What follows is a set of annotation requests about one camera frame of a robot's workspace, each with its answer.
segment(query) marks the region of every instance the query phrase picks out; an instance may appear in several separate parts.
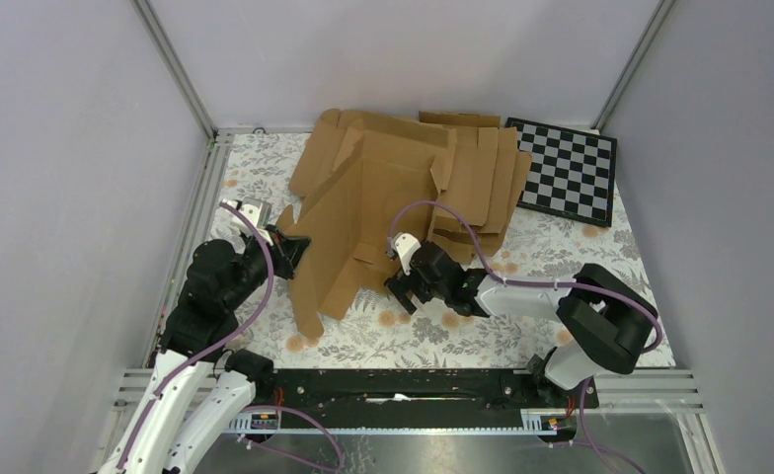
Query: floral tablecloth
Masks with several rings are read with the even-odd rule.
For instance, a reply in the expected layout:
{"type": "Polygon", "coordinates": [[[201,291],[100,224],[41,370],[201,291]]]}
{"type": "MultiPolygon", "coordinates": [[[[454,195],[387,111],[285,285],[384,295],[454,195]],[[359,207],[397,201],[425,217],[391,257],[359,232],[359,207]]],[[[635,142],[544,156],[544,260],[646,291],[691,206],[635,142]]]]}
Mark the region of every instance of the floral tablecloth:
{"type": "MultiPolygon", "coordinates": [[[[289,204],[299,211],[299,198],[288,190],[288,180],[307,138],[308,133],[236,136],[220,197],[268,201],[273,205],[271,221],[289,204]]],[[[241,250],[229,217],[216,211],[210,237],[228,239],[241,250]]],[[[593,262],[654,302],[616,191],[610,229],[518,208],[503,247],[490,262],[507,277],[560,277],[593,262]]],[[[239,308],[240,322],[262,294],[262,289],[256,291],[239,308]]],[[[543,356],[571,339],[561,324],[528,316],[464,318],[437,301],[411,316],[392,298],[363,289],[343,321],[323,317],[325,334],[306,339],[297,333],[287,284],[277,278],[267,309],[229,347],[249,349],[285,368],[524,367],[533,354],[543,356]]],[[[674,366],[668,341],[642,355],[639,366],[674,366]]]]}

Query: white wall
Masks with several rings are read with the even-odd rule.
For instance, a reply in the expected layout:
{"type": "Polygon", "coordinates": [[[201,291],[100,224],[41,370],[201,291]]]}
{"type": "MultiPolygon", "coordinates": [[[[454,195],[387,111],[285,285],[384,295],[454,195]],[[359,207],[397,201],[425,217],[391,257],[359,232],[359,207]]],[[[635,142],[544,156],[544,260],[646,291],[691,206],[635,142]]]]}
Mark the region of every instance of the white wall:
{"type": "Polygon", "coordinates": [[[0,1],[0,473],[84,473],[204,137],[129,1],[0,1]]]}
{"type": "Polygon", "coordinates": [[[678,2],[606,132],[727,471],[774,472],[774,0],[678,2]]]}
{"type": "Polygon", "coordinates": [[[590,124],[658,0],[153,0],[219,126],[331,107],[590,124]]]}

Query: checkerboard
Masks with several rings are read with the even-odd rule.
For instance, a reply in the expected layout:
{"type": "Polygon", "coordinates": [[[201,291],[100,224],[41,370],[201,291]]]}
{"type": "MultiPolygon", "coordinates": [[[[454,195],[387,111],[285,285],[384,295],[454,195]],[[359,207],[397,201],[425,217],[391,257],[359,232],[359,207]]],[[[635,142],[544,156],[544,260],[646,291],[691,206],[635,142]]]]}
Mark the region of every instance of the checkerboard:
{"type": "Polygon", "coordinates": [[[518,205],[601,227],[611,226],[617,140],[509,118],[532,167],[518,205]]]}

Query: cardboard box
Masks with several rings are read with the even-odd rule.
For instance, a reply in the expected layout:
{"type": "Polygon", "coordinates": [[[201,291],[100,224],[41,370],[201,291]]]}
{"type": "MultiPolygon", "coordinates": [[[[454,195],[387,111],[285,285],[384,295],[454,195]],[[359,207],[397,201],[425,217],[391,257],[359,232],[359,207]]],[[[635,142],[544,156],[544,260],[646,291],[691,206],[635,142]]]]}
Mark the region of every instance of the cardboard box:
{"type": "MultiPolygon", "coordinates": [[[[470,114],[420,112],[420,120],[457,131],[451,189],[439,201],[462,215],[479,235],[484,253],[493,255],[503,244],[509,220],[526,182],[515,173],[519,155],[531,164],[528,153],[518,151],[517,130],[498,128],[501,118],[470,114]],[[511,203],[513,187],[517,196],[511,203]]],[[[471,239],[462,224],[443,209],[433,214],[429,235],[457,262],[468,264],[474,256],[471,239]]]]}
{"type": "MultiPolygon", "coordinates": [[[[419,120],[451,128],[457,133],[451,189],[439,202],[456,210],[469,224],[480,228],[488,217],[498,161],[500,117],[420,112],[419,120]]],[[[437,229],[459,232],[462,225],[449,212],[433,212],[437,229]]]]}
{"type": "MultiPolygon", "coordinates": [[[[403,131],[406,138],[416,143],[426,143],[427,140],[431,139],[425,130],[431,127],[441,128],[440,125],[422,125],[408,118],[394,118],[375,112],[341,111],[339,109],[329,109],[323,112],[314,126],[314,131],[306,141],[306,147],[291,175],[288,188],[301,198],[305,198],[337,170],[343,159],[349,155],[350,145],[360,138],[361,132],[373,130],[389,137],[395,128],[400,127],[402,122],[408,125],[404,127],[403,131]],[[350,128],[355,129],[356,134],[347,138],[347,132],[350,128]]],[[[450,134],[440,134],[440,138],[443,136],[444,139],[450,140],[449,143],[445,144],[446,149],[436,149],[431,152],[443,155],[441,166],[444,169],[438,177],[442,180],[440,183],[442,189],[445,190],[448,188],[451,177],[456,139],[450,134]]],[[[431,145],[439,148],[441,144],[432,143],[431,145]]]]}
{"type": "MultiPolygon", "coordinates": [[[[297,329],[309,338],[323,334],[318,313],[343,319],[362,286],[385,292],[384,280],[400,265],[386,256],[390,223],[407,204],[437,199],[448,181],[453,130],[380,115],[358,118],[340,140],[326,134],[331,139],[320,141],[315,133],[319,139],[309,146],[320,145],[320,153],[304,153],[301,162],[318,157],[322,167],[331,156],[329,175],[309,185],[297,222],[291,207],[277,222],[288,235],[312,238],[289,284],[297,329]]],[[[431,214],[430,207],[415,207],[398,228],[424,236],[431,214]]]]}
{"type": "MultiPolygon", "coordinates": [[[[517,207],[520,194],[526,184],[526,177],[529,174],[531,165],[532,156],[529,153],[518,152],[515,155],[514,169],[509,178],[508,196],[506,197],[506,222],[503,231],[499,233],[478,234],[483,255],[494,255],[501,248],[501,245],[503,245],[503,239],[506,237],[506,230],[509,228],[509,223],[511,222],[515,208],[517,207]]],[[[431,224],[427,238],[439,247],[442,247],[452,259],[461,264],[470,264],[472,259],[474,259],[474,243],[468,233],[434,229],[433,224],[431,224]]]]}

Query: metal floor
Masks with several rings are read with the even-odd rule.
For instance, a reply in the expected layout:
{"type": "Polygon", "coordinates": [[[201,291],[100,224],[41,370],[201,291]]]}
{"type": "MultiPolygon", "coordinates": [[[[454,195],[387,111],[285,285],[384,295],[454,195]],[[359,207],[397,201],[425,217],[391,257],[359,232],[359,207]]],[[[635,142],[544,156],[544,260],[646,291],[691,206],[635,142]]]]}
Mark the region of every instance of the metal floor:
{"type": "MultiPolygon", "coordinates": [[[[677,420],[670,415],[587,417],[593,439],[640,464],[647,474],[691,473],[677,420]]],[[[610,471],[586,447],[546,447],[534,436],[494,435],[343,435],[345,473],[512,474],[610,471]]],[[[577,439],[583,439],[579,433],[577,439]]],[[[247,450],[234,435],[223,435],[207,452],[195,474],[317,473],[274,453],[247,450]]],[[[315,462],[337,462],[329,443],[316,435],[278,434],[268,444],[315,462]]],[[[620,472],[634,472],[618,461],[620,472]]]]}

